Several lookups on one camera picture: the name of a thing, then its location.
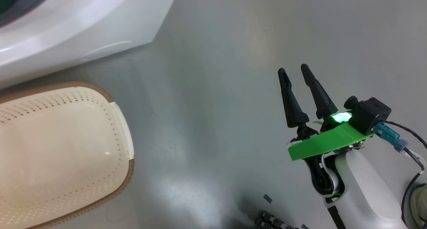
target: cable connector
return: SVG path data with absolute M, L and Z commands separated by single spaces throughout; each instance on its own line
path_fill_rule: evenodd
M 402 152 L 408 146 L 407 141 L 400 139 L 400 135 L 384 123 L 378 123 L 372 133 L 388 141 L 398 152 Z

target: black cable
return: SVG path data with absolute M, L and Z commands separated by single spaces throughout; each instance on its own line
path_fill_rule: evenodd
M 424 147 L 427 149 L 427 143 L 421 138 L 421 136 L 419 136 L 417 133 L 415 133 L 413 130 L 411 130 L 411 129 L 409 129 L 409 128 L 407 128 L 407 127 L 404 127 L 404 126 L 402 126 L 402 125 L 400 125 L 400 124 L 397 124 L 397 123 L 394 123 L 393 121 L 386 121 L 386 123 L 387 124 L 391 124 L 391 125 L 394 125 L 394 126 L 397 126 L 397 127 L 400 127 L 400 128 L 402 128 L 402 129 L 404 129 L 404 130 L 406 130 L 407 132 L 409 132 L 409 133 L 411 133 L 413 136 L 415 136 L 423 145 L 424 145 Z M 421 170 L 424 170 L 425 168 L 424 168 L 424 165 L 419 161 L 419 159 L 414 155 L 414 154 L 412 154 L 412 152 L 409 150 L 409 149 L 407 149 L 407 148 L 405 148 L 404 149 L 405 150 L 405 152 L 406 153 L 408 153 L 408 155 L 413 159 L 413 160 L 415 160 L 415 162 L 417 162 L 417 164 L 421 167 Z M 408 193 L 409 193 L 409 189 L 412 187 L 412 185 L 415 183 L 415 181 L 418 179 L 418 177 L 421 175 L 421 173 L 417 173 L 415 176 L 414 176 L 414 178 L 412 178 L 412 180 L 409 182 L 409 184 L 408 184 L 408 187 L 406 188 L 406 190 L 405 190 L 405 193 L 403 194 L 403 199 L 402 199 L 402 205 L 401 205 L 401 210 L 402 210 L 402 221 L 403 221 L 403 223 L 405 223 L 405 225 L 406 226 L 408 226 L 407 224 L 406 224 L 406 219 L 405 219 L 405 202 L 406 202 L 406 197 L 408 196 Z

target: washing machine drum opening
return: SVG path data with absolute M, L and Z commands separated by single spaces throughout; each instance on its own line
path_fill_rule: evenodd
M 0 27 L 13 22 L 35 9 L 43 1 L 44 0 L 0 0 Z

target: robotic arm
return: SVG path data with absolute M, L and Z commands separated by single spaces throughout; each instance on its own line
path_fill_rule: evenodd
M 309 118 L 299 107 L 285 70 L 280 69 L 287 125 L 297 127 L 297 137 L 288 144 L 289 154 L 293 161 L 307 163 L 313 186 L 337 228 L 406 229 L 399 202 L 358 151 L 363 141 L 374 135 L 389 141 L 399 152 L 409 151 L 407 142 L 383 124 L 391 109 L 375 98 L 359 102 L 352 96 L 344 104 L 349 111 L 332 116 L 338 109 L 331 98 L 307 65 L 301 65 L 301 71 L 313 94 L 316 116 L 324 122 L 320 132 L 306 125 Z

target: glossy floor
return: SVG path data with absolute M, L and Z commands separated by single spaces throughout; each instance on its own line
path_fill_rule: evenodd
M 175 0 L 152 44 L 4 90 L 88 81 L 113 96 L 131 129 L 127 190 L 56 229 L 250 228 L 259 209 L 334 228 L 306 165 L 287 153 L 296 130 L 286 127 L 277 70 L 311 120 L 301 63 L 340 110 L 351 95 L 374 96 L 425 134 L 424 1 Z M 375 138 L 363 153 L 400 200 L 417 166 Z

